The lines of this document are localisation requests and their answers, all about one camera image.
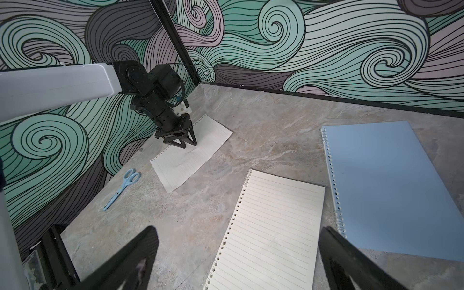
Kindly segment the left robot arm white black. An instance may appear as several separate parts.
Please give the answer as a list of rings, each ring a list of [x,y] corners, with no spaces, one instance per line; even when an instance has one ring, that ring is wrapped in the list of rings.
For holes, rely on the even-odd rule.
[[[165,144],[196,146],[185,84],[170,64],[150,71],[137,61],[61,65],[1,73],[1,121],[88,100],[128,94]]]

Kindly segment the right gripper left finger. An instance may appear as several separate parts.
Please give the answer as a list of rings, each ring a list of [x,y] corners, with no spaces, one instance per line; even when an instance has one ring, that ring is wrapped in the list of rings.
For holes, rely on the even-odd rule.
[[[155,227],[148,226],[75,290],[146,290],[159,246]]]

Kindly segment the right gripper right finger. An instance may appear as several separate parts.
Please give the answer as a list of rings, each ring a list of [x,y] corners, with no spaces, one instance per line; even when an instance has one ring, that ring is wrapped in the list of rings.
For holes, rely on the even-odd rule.
[[[321,230],[319,251],[332,290],[405,289],[332,227]]]

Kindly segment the light blue scissors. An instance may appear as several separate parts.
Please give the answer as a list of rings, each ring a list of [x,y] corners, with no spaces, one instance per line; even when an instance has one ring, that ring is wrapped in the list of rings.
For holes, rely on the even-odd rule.
[[[137,172],[136,169],[129,169],[123,176],[123,181],[116,193],[111,197],[108,203],[104,206],[103,211],[106,211],[110,206],[117,200],[117,198],[124,192],[124,190],[135,184],[140,179],[141,173]]]

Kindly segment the torn lined paper page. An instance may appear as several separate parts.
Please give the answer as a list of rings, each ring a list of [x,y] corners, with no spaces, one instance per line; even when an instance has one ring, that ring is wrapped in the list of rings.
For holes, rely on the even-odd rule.
[[[231,130],[207,115],[195,122],[193,129],[196,146],[188,145],[185,149],[169,146],[151,159],[151,165],[168,193],[192,177],[232,135]]]

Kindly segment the cream lined spiral notebook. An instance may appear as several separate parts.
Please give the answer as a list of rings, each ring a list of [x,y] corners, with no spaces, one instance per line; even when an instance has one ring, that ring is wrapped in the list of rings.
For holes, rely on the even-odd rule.
[[[325,188],[249,170],[205,290],[310,290]]]

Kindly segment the light blue spiral notebook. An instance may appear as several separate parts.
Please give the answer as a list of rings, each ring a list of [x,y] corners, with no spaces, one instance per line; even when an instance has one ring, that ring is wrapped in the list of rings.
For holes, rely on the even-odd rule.
[[[324,126],[336,228],[358,248],[464,259],[464,219],[406,121]]]

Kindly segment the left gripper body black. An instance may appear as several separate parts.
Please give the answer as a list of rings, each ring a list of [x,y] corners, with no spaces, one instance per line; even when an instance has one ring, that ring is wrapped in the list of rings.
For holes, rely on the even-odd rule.
[[[192,126],[190,115],[176,115],[174,105],[169,103],[179,91],[185,94],[184,82],[177,72],[168,64],[157,65],[150,72],[132,66],[129,68],[129,81],[137,90],[130,108],[148,116],[155,123],[155,138],[176,136],[184,140],[188,128]]]

